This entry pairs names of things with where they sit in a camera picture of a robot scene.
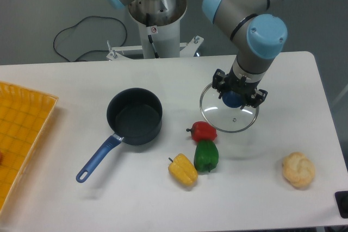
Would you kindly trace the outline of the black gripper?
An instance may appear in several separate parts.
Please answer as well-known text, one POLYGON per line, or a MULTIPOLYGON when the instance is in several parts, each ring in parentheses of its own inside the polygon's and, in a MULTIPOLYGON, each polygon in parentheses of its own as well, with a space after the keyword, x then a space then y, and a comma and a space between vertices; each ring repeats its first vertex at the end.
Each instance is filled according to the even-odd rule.
POLYGON ((248 82, 245 76, 239 79, 233 72, 226 76, 224 71, 217 69, 213 74, 212 88, 219 93, 218 99, 239 96, 242 106, 257 108, 266 100, 268 92, 257 89, 257 85, 258 81, 248 82))

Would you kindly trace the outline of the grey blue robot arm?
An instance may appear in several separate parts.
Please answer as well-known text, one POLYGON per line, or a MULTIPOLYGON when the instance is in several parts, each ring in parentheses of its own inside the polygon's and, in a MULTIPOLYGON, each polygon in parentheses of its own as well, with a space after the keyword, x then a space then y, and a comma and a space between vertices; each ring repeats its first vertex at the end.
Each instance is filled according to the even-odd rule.
MULTIPOLYGON (((108 0, 115 9, 127 8, 139 25, 145 58, 179 56, 179 22, 186 0, 108 0)), ((284 22, 268 14, 282 0, 203 0, 202 11, 238 48, 228 73, 217 70, 212 87, 231 107, 257 108, 267 96, 258 84, 282 51, 288 31, 284 22)))

